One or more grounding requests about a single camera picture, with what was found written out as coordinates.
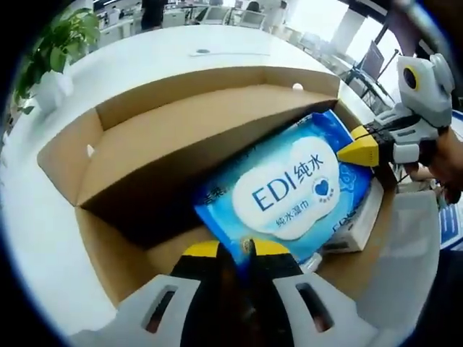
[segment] robot eye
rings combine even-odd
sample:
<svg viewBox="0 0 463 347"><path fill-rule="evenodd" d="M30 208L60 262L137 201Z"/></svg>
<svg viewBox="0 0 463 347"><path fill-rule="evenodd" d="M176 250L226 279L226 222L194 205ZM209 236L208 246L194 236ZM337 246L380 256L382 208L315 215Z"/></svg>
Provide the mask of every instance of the robot eye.
<svg viewBox="0 0 463 347"><path fill-rule="evenodd" d="M406 67L404 69L405 83L413 90L417 89L417 78L411 69Z"/></svg>

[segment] white box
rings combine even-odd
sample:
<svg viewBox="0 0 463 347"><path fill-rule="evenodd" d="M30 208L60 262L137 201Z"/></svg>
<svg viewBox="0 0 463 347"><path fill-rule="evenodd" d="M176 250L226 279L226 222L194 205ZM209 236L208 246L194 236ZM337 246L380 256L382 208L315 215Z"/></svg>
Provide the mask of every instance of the white box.
<svg viewBox="0 0 463 347"><path fill-rule="evenodd" d="M359 207L351 215L341 220L341 227L323 245L323 252L350 253L362 251L375 225L376 216L383 200L383 193L383 186L381 186L377 178L374 178L371 181L370 190Z"/></svg>

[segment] white table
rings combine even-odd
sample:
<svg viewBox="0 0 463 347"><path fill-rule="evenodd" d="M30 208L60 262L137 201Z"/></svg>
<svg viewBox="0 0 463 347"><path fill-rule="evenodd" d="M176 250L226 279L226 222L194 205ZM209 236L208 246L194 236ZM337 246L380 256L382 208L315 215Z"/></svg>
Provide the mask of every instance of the white table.
<svg viewBox="0 0 463 347"><path fill-rule="evenodd" d="M208 49L210 54L196 50ZM115 314L80 238L74 208L38 167L38 151L69 122L108 98L164 77L214 67L269 65L330 73L298 48L260 30L198 25L156 30L104 47L69 68L75 91L57 111L17 122L5 148L3 203L12 256L32 297L65 334L97 329ZM373 114L346 85L344 102Z"/></svg>

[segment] potted plant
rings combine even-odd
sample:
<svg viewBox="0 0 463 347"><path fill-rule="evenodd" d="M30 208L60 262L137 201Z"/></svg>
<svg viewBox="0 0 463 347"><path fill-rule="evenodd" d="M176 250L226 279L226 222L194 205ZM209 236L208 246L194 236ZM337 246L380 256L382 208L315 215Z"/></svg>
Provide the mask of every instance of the potted plant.
<svg viewBox="0 0 463 347"><path fill-rule="evenodd" d="M72 79L64 73L66 66L83 57L99 35L98 18L90 9L65 12L51 21L20 66L14 90L17 111L30 113L33 106L24 104L31 97L44 113L57 108L73 89Z"/></svg>

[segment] white wall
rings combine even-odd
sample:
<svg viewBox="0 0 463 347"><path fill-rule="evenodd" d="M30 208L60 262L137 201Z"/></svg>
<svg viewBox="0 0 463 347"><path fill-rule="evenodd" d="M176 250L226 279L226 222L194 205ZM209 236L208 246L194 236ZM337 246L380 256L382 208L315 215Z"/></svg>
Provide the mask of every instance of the white wall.
<svg viewBox="0 0 463 347"><path fill-rule="evenodd" d="M348 47L354 40L355 35L364 21L365 17L351 9L348 9L346 13L344 13L342 20L334 33L333 39L331 40L331 44L339 53L347 52Z"/></svg>
<svg viewBox="0 0 463 347"><path fill-rule="evenodd" d="M348 5L337 0L291 0L286 23L301 33L318 35L331 41Z"/></svg>

